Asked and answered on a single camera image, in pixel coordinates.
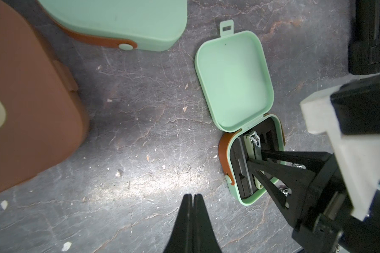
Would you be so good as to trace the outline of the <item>green nail clipper large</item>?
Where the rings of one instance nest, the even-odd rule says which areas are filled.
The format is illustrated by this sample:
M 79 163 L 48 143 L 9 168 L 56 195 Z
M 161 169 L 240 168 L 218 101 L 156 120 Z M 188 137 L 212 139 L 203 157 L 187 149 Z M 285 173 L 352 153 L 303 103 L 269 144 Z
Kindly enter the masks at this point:
M 257 132 L 254 130 L 250 130 L 249 132 L 245 133 L 244 141 L 248 157 L 255 160 L 262 159 L 261 142 Z

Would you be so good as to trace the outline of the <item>black plastic tool case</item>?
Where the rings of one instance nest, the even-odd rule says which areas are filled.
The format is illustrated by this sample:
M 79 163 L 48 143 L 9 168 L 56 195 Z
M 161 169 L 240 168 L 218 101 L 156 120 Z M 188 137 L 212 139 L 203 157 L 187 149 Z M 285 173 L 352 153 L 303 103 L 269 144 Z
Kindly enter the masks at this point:
M 355 1 L 353 40 L 348 49 L 352 75 L 380 73 L 380 1 Z

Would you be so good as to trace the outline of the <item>green case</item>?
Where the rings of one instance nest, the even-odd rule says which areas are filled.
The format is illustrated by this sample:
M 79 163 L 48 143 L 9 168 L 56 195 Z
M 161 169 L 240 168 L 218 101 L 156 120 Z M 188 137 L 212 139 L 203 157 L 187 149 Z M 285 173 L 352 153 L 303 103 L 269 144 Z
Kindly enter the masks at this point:
M 71 38 L 122 50 L 171 48 L 187 24 L 187 1 L 39 1 Z
M 242 205 L 255 203 L 264 187 L 250 175 L 253 194 L 244 195 L 236 158 L 236 138 L 257 132 L 265 150 L 284 151 L 280 119 L 270 113 L 274 89 L 259 38 L 251 31 L 235 32 L 232 20 L 220 23 L 218 38 L 204 42 L 195 56 L 195 70 L 214 124 L 223 132 L 218 157 L 231 195 Z

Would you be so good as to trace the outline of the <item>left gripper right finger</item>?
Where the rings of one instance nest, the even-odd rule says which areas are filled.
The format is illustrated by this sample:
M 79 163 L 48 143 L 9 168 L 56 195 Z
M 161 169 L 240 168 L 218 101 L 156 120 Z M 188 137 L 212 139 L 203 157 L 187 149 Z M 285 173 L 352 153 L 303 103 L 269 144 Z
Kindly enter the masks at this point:
M 201 194 L 194 196 L 193 203 L 193 252 L 222 252 L 215 238 L 209 214 Z

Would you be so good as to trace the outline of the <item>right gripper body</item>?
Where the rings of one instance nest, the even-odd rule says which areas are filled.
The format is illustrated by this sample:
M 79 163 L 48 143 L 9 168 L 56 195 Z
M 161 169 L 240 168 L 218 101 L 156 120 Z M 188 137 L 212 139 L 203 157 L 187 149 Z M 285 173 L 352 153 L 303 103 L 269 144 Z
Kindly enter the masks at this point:
M 363 220 L 353 217 L 353 204 L 336 157 L 310 152 L 302 164 L 315 173 L 292 238 L 303 253 L 380 253 L 380 190 Z

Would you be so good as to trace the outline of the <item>brown case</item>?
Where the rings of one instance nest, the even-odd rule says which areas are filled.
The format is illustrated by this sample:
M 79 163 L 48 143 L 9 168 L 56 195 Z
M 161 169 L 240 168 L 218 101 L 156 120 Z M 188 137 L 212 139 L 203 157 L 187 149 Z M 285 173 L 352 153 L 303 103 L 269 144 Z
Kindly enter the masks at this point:
M 69 69 L 44 36 L 0 1 L 0 192 L 71 156 L 88 128 Z

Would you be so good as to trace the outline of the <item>nail file right case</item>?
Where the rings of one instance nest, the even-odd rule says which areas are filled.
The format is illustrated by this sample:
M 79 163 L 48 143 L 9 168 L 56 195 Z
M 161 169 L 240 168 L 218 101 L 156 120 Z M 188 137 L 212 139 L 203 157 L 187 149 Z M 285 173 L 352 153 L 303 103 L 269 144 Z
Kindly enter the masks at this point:
M 236 141 L 237 141 L 237 148 L 239 149 L 236 152 L 236 158 L 238 160 L 240 172 L 241 172 L 240 179 L 241 179 L 244 195 L 246 196 L 246 198 L 248 198 L 253 194 L 252 183 L 251 183 L 251 179 L 250 179 L 250 175 L 248 171 L 246 155 L 243 149 L 242 139 L 240 137 L 237 137 Z

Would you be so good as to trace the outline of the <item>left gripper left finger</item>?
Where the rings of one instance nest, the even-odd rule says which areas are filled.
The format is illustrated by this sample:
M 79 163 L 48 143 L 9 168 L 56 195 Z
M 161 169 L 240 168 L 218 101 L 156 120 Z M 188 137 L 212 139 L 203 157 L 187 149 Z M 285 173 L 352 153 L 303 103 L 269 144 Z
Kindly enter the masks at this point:
M 165 253 L 193 252 L 193 197 L 184 195 Z

